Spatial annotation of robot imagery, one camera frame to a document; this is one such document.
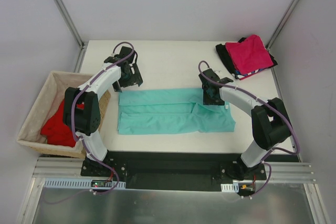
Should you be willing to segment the patterned t shirt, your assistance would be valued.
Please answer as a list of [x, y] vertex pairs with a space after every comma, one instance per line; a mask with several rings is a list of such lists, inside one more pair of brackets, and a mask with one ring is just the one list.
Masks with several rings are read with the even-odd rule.
[[237, 79], [237, 80], [244, 80], [244, 79], [247, 79], [247, 78], [249, 78], [249, 77], [251, 77], [251, 76], [253, 76], [253, 75], [255, 75], [259, 72], [262, 72], [264, 70], [265, 69], [257, 69], [257, 70], [254, 70], [252, 72], [246, 73], [246, 74], [242, 74], [238, 70], [235, 70], [233, 75], [234, 75], [235, 79]]

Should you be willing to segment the teal t shirt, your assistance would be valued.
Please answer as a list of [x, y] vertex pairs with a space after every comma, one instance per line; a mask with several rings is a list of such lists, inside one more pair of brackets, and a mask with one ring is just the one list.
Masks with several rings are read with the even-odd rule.
[[204, 105], [201, 88], [125, 91], [119, 96], [121, 135], [233, 132], [230, 106]]

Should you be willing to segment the black t shirt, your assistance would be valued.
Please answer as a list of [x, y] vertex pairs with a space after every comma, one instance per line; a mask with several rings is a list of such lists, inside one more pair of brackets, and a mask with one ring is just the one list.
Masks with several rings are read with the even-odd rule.
[[[246, 38], [243, 37], [243, 38], [241, 38], [238, 42], [242, 42], [242, 41], [244, 41], [245, 39], [246, 39]], [[227, 50], [226, 50], [226, 48], [225, 48], [225, 44], [224, 44], [224, 45], [223, 45], [223, 44], [218, 44], [218, 45], [216, 45], [215, 49], [216, 49], [216, 52], [217, 52], [217, 54], [218, 54], [218, 56], [219, 56], [221, 62], [223, 63], [223, 65], [226, 67], [226, 69], [228, 70], [228, 72], [229, 72], [231, 75], [233, 75], [233, 73], [234, 73], [235, 70], [237, 70], [237, 69], [236, 69], [236, 67], [234, 66], [233, 61], [232, 61], [231, 57], [229, 56], [229, 54], [228, 54], [228, 52], [227, 52]], [[266, 68], [266, 69], [271, 69], [271, 68], [273, 68], [273, 67], [275, 67], [275, 66], [278, 65], [278, 63], [277, 63], [277, 61], [275, 60], [275, 58], [274, 58], [270, 53], [269, 53], [269, 55], [270, 55], [270, 57], [271, 57], [271, 59], [272, 59], [274, 65], [271, 66], [271, 67], [269, 67], [269, 68]]]

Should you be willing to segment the pink t shirt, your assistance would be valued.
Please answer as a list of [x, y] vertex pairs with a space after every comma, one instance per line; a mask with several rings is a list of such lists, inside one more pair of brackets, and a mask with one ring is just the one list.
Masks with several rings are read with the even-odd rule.
[[248, 74], [274, 65], [258, 35], [251, 35], [242, 42], [227, 42], [225, 48], [241, 74]]

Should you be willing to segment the wicker basket with cloth liner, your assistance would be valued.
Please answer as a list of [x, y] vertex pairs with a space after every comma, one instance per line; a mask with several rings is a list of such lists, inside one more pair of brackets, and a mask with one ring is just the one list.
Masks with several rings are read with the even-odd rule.
[[40, 134], [40, 130], [56, 113], [65, 90], [68, 87], [77, 87], [91, 77], [90, 74], [51, 71], [21, 127], [16, 142], [41, 154], [84, 158], [86, 153], [81, 143], [76, 143], [74, 147], [50, 145], [46, 137]]

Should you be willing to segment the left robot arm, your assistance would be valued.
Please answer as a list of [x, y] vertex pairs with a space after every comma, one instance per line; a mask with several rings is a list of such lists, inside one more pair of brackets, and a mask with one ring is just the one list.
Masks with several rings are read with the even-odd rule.
[[110, 88], [121, 92], [122, 88], [143, 83], [134, 46], [129, 42], [117, 46], [119, 53], [113, 52], [106, 58], [100, 70], [84, 84], [68, 87], [64, 98], [63, 123], [86, 152], [82, 171], [92, 171], [99, 177], [116, 177], [110, 162], [105, 160], [108, 150], [99, 133], [102, 117], [99, 101]]

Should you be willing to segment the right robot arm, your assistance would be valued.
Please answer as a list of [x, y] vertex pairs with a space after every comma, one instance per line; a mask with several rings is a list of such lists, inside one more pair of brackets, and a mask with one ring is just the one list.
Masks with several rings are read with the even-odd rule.
[[289, 138], [291, 124], [284, 103], [279, 98], [264, 101], [232, 84], [230, 78], [219, 78], [211, 69], [199, 73], [205, 105], [228, 102], [251, 117], [253, 141], [236, 162], [225, 171], [231, 179], [250, 178], [274, 147]]

